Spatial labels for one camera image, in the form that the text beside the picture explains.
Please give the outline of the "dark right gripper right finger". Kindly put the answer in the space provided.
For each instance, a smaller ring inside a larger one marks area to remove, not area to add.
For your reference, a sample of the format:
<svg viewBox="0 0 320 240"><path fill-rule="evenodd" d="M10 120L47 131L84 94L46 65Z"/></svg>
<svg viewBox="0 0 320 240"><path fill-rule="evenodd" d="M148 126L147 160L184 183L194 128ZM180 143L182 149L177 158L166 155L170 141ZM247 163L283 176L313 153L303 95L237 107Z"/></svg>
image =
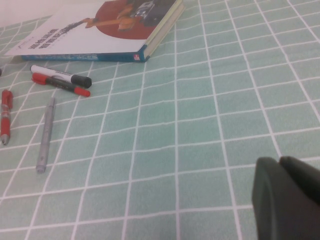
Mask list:
<svg viewBox="0 0 320 240"><path fill-rule="evenodd" d="M320 171L292 156L282 156L279 164L311 200L320 199Z"/></svg>

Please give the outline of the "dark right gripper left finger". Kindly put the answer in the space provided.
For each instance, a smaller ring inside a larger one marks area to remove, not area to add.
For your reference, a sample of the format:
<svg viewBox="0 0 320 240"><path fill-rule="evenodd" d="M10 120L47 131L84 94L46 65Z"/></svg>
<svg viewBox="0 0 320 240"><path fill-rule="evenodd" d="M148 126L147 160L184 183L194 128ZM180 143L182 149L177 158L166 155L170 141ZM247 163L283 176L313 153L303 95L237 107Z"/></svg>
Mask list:
<svg viewBox="0 0 320 240"><path fill-rule="evenodd" d="M252 205L260 240L318 240L320 200L312 200L271 157L258 158Z"/></svg>

